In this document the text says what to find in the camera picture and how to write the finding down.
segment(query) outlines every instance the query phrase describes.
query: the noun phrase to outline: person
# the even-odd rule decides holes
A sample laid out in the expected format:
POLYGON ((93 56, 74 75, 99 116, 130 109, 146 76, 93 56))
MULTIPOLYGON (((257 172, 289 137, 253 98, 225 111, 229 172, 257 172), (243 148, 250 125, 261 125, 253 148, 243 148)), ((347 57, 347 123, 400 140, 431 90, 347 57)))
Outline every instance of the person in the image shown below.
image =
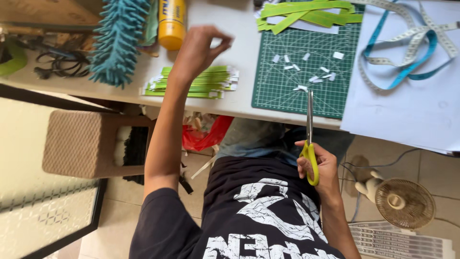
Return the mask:
POLYGON ((319 183, 299 158, 305 127, 234 118, 204 193, 201 228, 178 196, 182 117, 189 87, 232 38, 213 26, 187 33, 168 77, 145 162, 144 203, 131 259, 358 259, 337 176, 352 135, 314 129, 319 183), (222 39, 210 48, 213 38, 222 39), (319 211, 322 211, 322 228, 319 211))

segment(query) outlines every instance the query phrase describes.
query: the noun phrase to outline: yellow scissors handle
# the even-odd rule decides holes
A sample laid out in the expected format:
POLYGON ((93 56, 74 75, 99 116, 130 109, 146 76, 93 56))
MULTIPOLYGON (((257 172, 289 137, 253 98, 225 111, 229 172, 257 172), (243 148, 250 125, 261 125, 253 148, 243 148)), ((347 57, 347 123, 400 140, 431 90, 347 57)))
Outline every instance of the yellow scissors handle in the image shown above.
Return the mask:
POLYGON ((304 144, 304 149, 302 149, 302 152, 300 152, 299 157, 305 157, 308 160, 310 160, 311 167, 313 168, 313 180, 310 178, 310 175, 307 174, 307 180, 308 183, 312 186, 316 186, 319 182, 319 172, 318 172, 318 163, 316 163, 316 156, 315 156, 315 150, 313 148, 313 143, 308 145, 307 141, 305 141, 304 144))

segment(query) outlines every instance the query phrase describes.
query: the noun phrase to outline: white table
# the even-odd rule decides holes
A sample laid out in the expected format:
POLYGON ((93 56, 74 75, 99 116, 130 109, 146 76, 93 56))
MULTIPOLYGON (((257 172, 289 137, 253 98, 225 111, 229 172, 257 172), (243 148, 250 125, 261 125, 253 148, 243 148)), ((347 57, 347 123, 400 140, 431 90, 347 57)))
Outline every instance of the white table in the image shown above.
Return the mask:
MULTIPOLYGON (((240 81, 235 92, 225 93, 225 98, 221 100, 188 98, 186 110, 288 124, 306 124, 306 115, 251 107, 260 45, 260 33, 257 32, 251 0, 190 0, 186 13, 190 25, 214 24, 235 36, 232 48, 220 55, 213 65, 231 65, 240 71, 240 81)), ((90 82, 87 77, 65 79, 53 75, 48 80, 37 79, 31 71, 36 66, 45 65, 35 63, 37 53, 28 54, 27 66, 8 78, 0 78, 0 83, 18 88, 161 106, 162 97, 140 96, 139 88, 151 77, 159 74, 162 67, 173 65, 177 52, 168 53, 166 49, 161 48, 158 58, 151 58, 145 54, 140 56, 135 76, 132 77, 133 82, 125 86, 124 90, 90 82)), ((314 117, 313 121, 316 127, 337 130, 341 122, 339 119, 325 117, 314 117)))

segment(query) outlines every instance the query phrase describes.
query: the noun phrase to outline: white graphic print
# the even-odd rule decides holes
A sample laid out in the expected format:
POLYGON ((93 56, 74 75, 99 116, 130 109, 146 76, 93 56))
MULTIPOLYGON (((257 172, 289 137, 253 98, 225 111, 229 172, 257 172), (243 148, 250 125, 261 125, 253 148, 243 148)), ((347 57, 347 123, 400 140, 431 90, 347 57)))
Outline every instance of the white graphic print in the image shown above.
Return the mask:
POLYGON ((318 208, 316 207, 315 203, 305 194, 302 194, 302 202, 307 206, 307 208, 310 208, 311 215, 313 216, 314 221, 319 220, 319 212, 318 208))
POLYGON ((315 249, 318 255, 309 253, 301 255, 296 244, 285 243, 286 247, 282 245, 268 247, 267 237, 259 234, 229 234, 228 244, 221 236, 211 237, 207 241, 203 259, 217 259, 219 254, 226 259, 285 259, 284 254, 290 255, 291 259, 338 259, 333 254, 327 254, 321 249, 315 249), (253 239, 255 241, 254 244, 245 244, 244 249, 255 250, 256 256, 240 256, 240 239, 253 239))
MULTIPOLYGON (((318 236, 327 243, 328 241, 324 236, 321 227, 316 221, 311 219, 308 213, 295 200, 292 201, 295 203, 297 212, 302 217, 305 225, 292 225, 286 223, 281 220, 274 212, 268 209, 268 206, 272 205, 273 203, 287 199, 287 191, 288 183, 286 181, 276 179, 263 178, 259 182, 245 184, 241 187, 241 192, 236 194, 233 198, 239 202, 247 202, 249 204, 244 206, 237 213, 246 215, 256 222, 272 225, 278 228, 285 236, 297 240, 313 240, 313 236, 310 233, 310 228, 312 228, 318 234, 318 236), (265 185, 278 186, 283 197, 267 196, 256 199, 257 194, 259 194, 259 192, 262 190, 262 187, 265 185)), ((304 200, 303 196, 302 200, 304 203, 305 201, 311 201, 310 199, 304 200)))

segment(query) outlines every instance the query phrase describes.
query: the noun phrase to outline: power cord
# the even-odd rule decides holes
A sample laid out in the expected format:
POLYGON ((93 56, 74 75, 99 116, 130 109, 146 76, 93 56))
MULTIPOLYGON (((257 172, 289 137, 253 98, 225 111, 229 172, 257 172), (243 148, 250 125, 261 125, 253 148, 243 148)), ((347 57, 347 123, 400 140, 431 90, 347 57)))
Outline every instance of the power cord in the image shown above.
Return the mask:
POLYGON ((54 73, 59 77, 84 77, 89 74, 89 69, 85 68, 83 71, 80 70, 83 68, 83 65, 89 65, 89 60, 80 52, 74 51, 70 52, 67 55, 59 55, 53 52, 45 52, 35 59, 37 63, 51 63, 50 69, 44 69, 40 67, 34 68, 34 73, 38 75, 40 79, 48 79, 51 74, 54 73), (42 57, 49 56, 53 58, 51 61, 40 62, 42 57), (63 68, 64 63, 75 62, 75 65, 69 68, 63 68))
MULTIPOLYGON (((343 166, 345 169, 347 169, 347 170, 350 172, 351 176, 353 176, 353 180, 354 180, 355 182, 357 182, 357 178, 356 178, 355 174, 353 173, 353 171, 352 171, 350 168, 346 167, 345 165, 351 165, 351 166, 356 167, 356 168, 386 167, 386 166, 394 165, 394 164, 396 164, 397 162, 399 162, 399 160, 401 160, 401 158, 403 158, 403 156, 404 156, 405 154, 410 153, 410 152, 413 152, 413 151, 417 151, 417 150, 422 150, 422 149, 421 149, 421 148, 413 148, 413 149, 407 150, 407 151, 403 152, 395 161, 393 161, 393 162, 391 162, 391 163, 389 163, 389 164, 386 164, 386 165, 357 166, 357 165, 354 165, 354 164, 349 163, 349 162, 345 162, 345 163, 339 164, 339 165, 341 165, 341 166, 343 166)), ((431 152, 436 153, 436 154, 440 154, 440 155, 443 155, 443 156, 452 157, 452 158, 459 158, 459 157, 455 157, 455 156, 450 156, 450 155, 446 155, 446 154, 437 153, 437 152, 434 152, 434 151, 431 151, 431 152)), ((355 222, 356 216, 358 215, 359 198, 360 198, 360 197, 361 197, 361 193, 358 192, 358 197, 357 197, 357 199, 356 199, 355 214, 353 215, 353 218, 351 219, 351 222, 352 222, 352 223, 355 222)), ((450 222, 450 221, 448 221, 448 220, 441 219, 441 218, 436 218, 436 219, 439 219, 439 220, 442 220, 442 221, 446 221, 446 222, 451 223, 452 225, 454 225, 454 226, 460 228, 459 225, 456 225, 455 223, 452 223, 452 222, 450 222)))

